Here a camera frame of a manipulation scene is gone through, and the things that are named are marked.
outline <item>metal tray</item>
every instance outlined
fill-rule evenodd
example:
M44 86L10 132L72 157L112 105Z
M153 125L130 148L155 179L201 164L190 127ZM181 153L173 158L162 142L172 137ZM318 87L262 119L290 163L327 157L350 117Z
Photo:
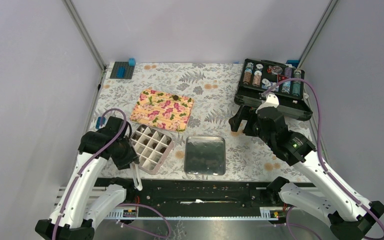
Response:
M184 171L187 174L224 175L226 172L225 140L215 136L187 137Z

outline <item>white wall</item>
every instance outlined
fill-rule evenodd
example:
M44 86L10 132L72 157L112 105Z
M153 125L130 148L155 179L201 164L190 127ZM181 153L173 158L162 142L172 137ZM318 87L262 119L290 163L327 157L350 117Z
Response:
M299 59L329 0L73 0L106 63Z
M384 204L384 1L341 0L302 68L321 100L331 164Z
M99 75L61 0L0 1L0 240L39 239Z

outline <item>white grid organizer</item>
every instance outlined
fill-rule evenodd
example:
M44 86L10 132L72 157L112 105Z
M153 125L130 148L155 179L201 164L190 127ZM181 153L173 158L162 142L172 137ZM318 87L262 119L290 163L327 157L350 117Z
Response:
M157 174L174 146L171 137L144 124L136 129L131 143L139 155L139 168L151 175Z

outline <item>blue lego brick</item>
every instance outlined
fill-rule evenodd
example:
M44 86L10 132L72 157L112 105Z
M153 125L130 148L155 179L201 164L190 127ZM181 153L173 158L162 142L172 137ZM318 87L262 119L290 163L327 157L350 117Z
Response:
M136 65L136 60L135 60L134 58L129 58L129 59L128 59L128 65L129 65L130 67L135 66L135 65Z
M105 124L105 117L102 119L102 124ZM96 128L96 130L98 130L99 128L100 128L100 126L99 126L99 122L101 121L101 117L99 116L98 117L98 120L96 120L96 126L95 126L95 128Z
M119 67L117 69L117 74L115 75L117 78L124 78L126 69L124 67Z

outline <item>black linear rail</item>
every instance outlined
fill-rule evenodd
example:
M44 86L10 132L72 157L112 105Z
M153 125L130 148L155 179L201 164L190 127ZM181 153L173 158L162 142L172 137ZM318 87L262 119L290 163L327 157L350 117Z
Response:
M111 182L126 184L126 179L98 178L95 187L107 187ZM232 182L196 180L143 179L143 190L132 192L126 202L135 196L140 203L157 209L166 217L260 217L260 207L281 207L273 201L273 193L265 188L270 182ZM312 183L296 183L298 187L314 187ZM208 203L181 204L196 199ZM144 208L139 217L157 217Z

